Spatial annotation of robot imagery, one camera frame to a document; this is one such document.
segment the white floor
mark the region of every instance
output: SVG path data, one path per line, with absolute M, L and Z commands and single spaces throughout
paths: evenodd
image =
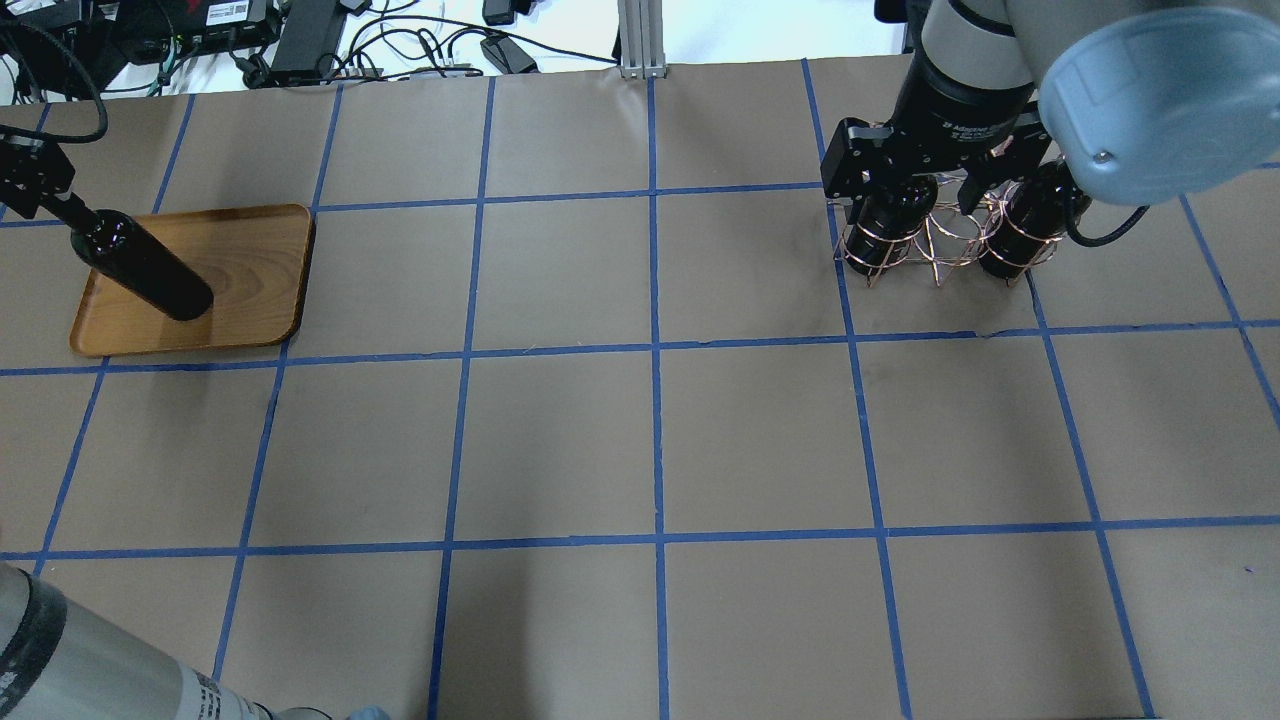
M 28 0 L 14 4 L 24 12 L 49 4 Z M 399 6 L 404 0 L 374 0 L 374 8 Z M 481 0 L 419 0 L 403 13 L 435 15 L 461 22 L 481 23 Z M 901 26 L 877 22 L 872 14 L 873 0 L 668 0 L 663 3 L 663 32 L 668 63 L 748 63 L 760 60 L 792 60 L 799 58 L 837 58 L 888 55 L 901 47 Z M 374 19 L 374 13 L 351 18 L 343 35 L 342 49 L 349 46 L 356 32 Z M 593 55 L 608 56 L 617 32 L 617 4 L 612 0 L 540 0 L 529 17 L 518 17 L 515 26 L 503 29 L 532 37 L 547 45 Z M 385 27 L 426 27 L 443 37 L 453 26 L 422 20 L 399 20 Z M 374 37 L 375 29 L 361 35 L 361 41 Z M 394 40 L 406 53 L 415 53 L 406 36 Z M 599 63 L 557 55 L 526 46 L 541 72 L 567 72 L 599 68 Z M 274 54 L 269 49 L 266 58 Z M 408 63 L 384 44 L 375 44 L 369 54 L 388 72 L 403 72 L 424 63 Z M 480 53 L 479 37 L 470 36 L 457 44 L 456 59 L 494 74 Z M 136 87 L 156 74 L 156 65 L 127 65 L 109 88 Z M 0 102 L 10 95 L 9 78 L 0 74 Z M 174 78 L 165 95 L 183 92 L 220 92 L 243 90 L 241 72 L 227 55 L 201 56 L 188 63 Z M 145 95 L 146 91 L 118 94 Z

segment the light blue cap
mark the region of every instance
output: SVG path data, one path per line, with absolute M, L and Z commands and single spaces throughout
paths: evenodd
M 1080 188 L 1155 205 L 1280 149 L 1280 27 L 1228 8 L 1144 13 L 1069 47 L 1039 91 Z
M 387 715 L 381 707 L 369 706 L 352 712 L 347 720 L 392 720 L 392 716 Z

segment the wooden tray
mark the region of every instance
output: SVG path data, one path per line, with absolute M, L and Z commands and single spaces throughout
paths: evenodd
M 284 342 L 302 320 L 314 225 L 302 205 L 268 205 L 136 218 L 214 290 L 214 306 L 172 320 L 91 270 L 72 325 L 88 357 Z

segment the white label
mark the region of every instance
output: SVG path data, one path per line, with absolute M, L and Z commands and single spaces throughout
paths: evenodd
M 248 0 L 237 0 L 236 3 L 219 3 L 218 5 L 209 6 L 209 15 L 205 18 L 205 24 L 209 26 L 223 26 L 228 23 L 239 23 L 248 19 Z
M 182 662 L 178 670 L 182 671 L 182 700 L 173 720 L 256 720 L 244 698 Z

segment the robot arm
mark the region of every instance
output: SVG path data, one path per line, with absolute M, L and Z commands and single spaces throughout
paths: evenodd
M 827 196 L 854 202 L 850 264 L 869 277 L 905 254 L 934 173 L 966 172 L 965 214 L 1007 181 L 1030 186 L 1055 204 L 1024 199 L 1043 236 L 1074 231 L 1089 196 L 1164 202 L 1280 147 L 1271 0 L 934 0 L 918 45 L 893 115 L 846 118 L 823 158 Z M 1065 164 L 1037 170 L 1051 140 Z

